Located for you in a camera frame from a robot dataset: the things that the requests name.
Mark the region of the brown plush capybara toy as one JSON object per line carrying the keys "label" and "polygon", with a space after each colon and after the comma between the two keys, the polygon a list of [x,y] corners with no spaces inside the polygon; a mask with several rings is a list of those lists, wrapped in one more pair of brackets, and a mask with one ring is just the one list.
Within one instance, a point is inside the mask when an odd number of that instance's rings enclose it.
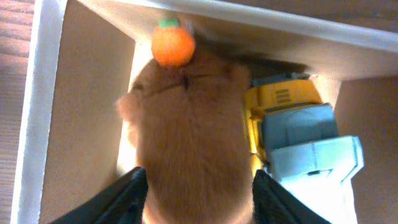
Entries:
{"label": "brown plush capybara toy", "polygon": [[250,73],[198,47],[176,19],[159,23],[153,58],[117,102],[149,186],[144,223],[252,223],[243,122]]}

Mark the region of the yellow grey toy truck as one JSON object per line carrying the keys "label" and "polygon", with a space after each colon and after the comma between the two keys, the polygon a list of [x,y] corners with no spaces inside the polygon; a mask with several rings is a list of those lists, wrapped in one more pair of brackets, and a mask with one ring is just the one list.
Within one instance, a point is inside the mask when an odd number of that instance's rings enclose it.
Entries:
{"label": "yellow grey toy truck", "polygon": [[298,200],[308,221],[356,223],[351,180],[364,167],[363,148],[339,133],[320,88],[305,73],[252,78],[244,112],[252,168]]}

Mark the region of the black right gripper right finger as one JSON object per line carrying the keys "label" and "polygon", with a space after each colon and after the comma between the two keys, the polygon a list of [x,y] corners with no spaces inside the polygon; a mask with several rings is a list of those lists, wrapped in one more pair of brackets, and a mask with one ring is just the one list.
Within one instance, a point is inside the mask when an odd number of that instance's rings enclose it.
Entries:
{"label": "black right gripper right finger", "polygon": [[258,224],[330,224],[263,170],[256,171],[252,194],[253,218]]}

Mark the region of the white cardboard box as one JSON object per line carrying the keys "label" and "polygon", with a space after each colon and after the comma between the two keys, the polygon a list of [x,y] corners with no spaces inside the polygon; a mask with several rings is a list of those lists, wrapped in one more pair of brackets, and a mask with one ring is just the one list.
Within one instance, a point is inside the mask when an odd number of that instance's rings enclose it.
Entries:
{"label": "white cardboard box", "polygon": [[37,1],[16,163],[12,223],[56,218],[115,178],[136,42],[176,15],[206,38],[246,44],[340,80],[397,74],[397,34],[223,1]]}

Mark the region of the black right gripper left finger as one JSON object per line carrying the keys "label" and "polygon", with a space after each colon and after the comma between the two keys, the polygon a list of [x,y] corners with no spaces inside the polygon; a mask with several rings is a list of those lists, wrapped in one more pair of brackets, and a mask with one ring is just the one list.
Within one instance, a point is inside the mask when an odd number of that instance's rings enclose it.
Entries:
{"label": "black right gripper left finger", "polygon": [[135,167],[52,224],[141,224],[147,191],[146,170]]}

